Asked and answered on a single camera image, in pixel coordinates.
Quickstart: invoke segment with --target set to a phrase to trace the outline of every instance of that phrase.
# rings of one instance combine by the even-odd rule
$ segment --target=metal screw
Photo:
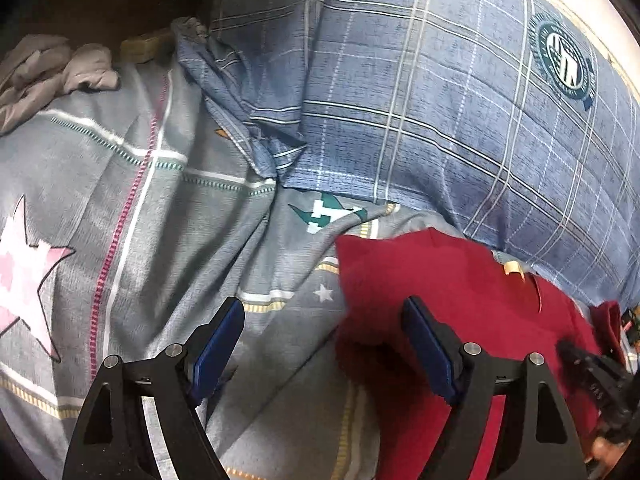
[[[529,360],[536,366],[540,366],[545,363],[545,358],[542,356],[542,354],[539,354],[538,352],[533,352],[529,354]]]
[[[107,368],[113,368],[119,362],[120,358],[117,355],[107,355],[107,357],[105,357],[103,361],[103,364]]]
[[[465,343],[464,349],[469,355],[478,355],[482,351],[478,343]]]
[[[176,357],[182,353],[182,345],[180,343],[174,343],[172,345],[169,345],[164,350],[164,353],[167,354],[169,357]]]

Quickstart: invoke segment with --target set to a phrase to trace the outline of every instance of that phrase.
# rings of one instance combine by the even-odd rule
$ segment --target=pink stripe
[[[129,189],[129,195],[127,196],[127,200],[124,203],[124,206],[122,207],[122,211],[120,212],[120,217],[118,218],[116,229],[113,231],[113,237],[111,237],[111,244],[109,245],[109,250],[107,251],[107,254],[104,257],[104,262],[102,263],[102,269],[100,270],[100,275],[98,276],[97,282],[95,284],[94,300],[92,301],[92,305],[91,305],[91,325],[89,329],[89,334],[90,334],[89,359],[90,359],[90,368],[91,368],[91,380],[94,379],[98,369],[98,365],[97,365],[98,320],[100,317],[100,305],[102,304],[102,294],[104,292],[104,285],[106,283],[109,270],[111,269],[111,264],[113,263],[113,257],[115,256],[115,253],[118,250],[120,237],[122,236],[122,230],[124,228],[124,224],[127,221],[127,217],[129,216],[129,211],[131,210],[133,201],[136,198],[136,192],[138,191],[138,187],[140,186],[140,181],[142,181],[142,177],[145,174],[146,168],[148,168],[149,160],[151,159],[151,153],[156,148],[156,142],[158,141],[156,130],[158,128],[159,115],[164,108],[164,100],[166,98],[167,87],[168,87],[168,81],[167,81],[167,78],[164,78],[164,84],[162,85],[162,92],[160,94],[160,102],[158,105],[158,110],[156,110],[153,120],[151,121],[148,149],[146,150],[145,156],[142,159],[142,163],[138,168],[136,177],[133,179],[133,184]]]

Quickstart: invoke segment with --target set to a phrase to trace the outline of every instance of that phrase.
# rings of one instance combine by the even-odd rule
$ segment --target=blue gripper pad
[[[232,302],[230,306],[226,303],[227,301]],[[231,357],[231,352],[238,342],[244,328],[242,302],[237,298],[228,298],[211,323],[217,323],[218,327],[193,367],[190,396],[197,403],[213,394],[226,363]]]
[[[404,300],[400,323],[427,375],[431,391],[443,397],[447,404],[454,404],[460,396],[456,387],[456,373],[462,372],[462,358],[460,366],[455,366],[452,359],[459,357],[460,345],[448,351],[443,346],[451,341],[451,335],[457,339],[453,330],[438,323],[426,310],[422,300],[416,296]],[[436,330],[440,332],[442,327],[450,331],[450,334],[447,334],[447,342],[440,341],[436,336]]]

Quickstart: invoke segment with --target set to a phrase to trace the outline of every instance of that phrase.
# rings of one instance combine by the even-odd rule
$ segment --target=yellow stripe
[[[261,476],[251,475],[249,473],[245,473],[244,471],[240,471],[239,469],[235,469],[233,467],[227,467],[226,474],[239,476],[240,478],[247,478],[247,480],[266,480]]]
[[[10,391],[16,397],[20,397],[24,402],[28,402],[31,406],[35,406],[43,412],[60,420],[63,420],[64,418],[78,418],[80,413],[79,408],[67,408],[60,410],[57,406],[52,406],[48,402],[32,396],[29,392],[23,390],[20,386],[12,383],[9,379],[4,377],[0,377],[0,387]]]
[[[340,274],[340,270],[334,264],[323,263],[316,267],[316,270],[327,270],[328,272],[332,272],[334,274]]]
[[[369,238],[371,232],[371,222],[360,224],[360,238]]]
[[[340,480],[344,477],[347,456],[349,455],[349,426],[351,422],[351,412],[353,411],[353,401],[355,397],[355,388],[353,383],[349,381],[347,387],[347,400],[344,403],[344,411],[342,412],[342,425],[340,427],[340,439],[338,440],[338,455],[335,459],[334,472],[331,474],[331,480]]]
[[[257,312],[259,314],[264,314],[266,312],[272,312],[274,310],[282,310],[285,306],[285,302],[281,300],[271,301],[271,303],[266,305],[260,305],[256,303],[244,303],[244,311],[245,312]]]

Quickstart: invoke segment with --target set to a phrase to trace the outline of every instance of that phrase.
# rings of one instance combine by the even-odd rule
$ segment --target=pink star
[[[60,361],[53,345],[38,292],[53,267],[73,254],[40,240],[27,245],[24,197],[8,218],[0,237],[0,335],[21,319],[49,356]]]

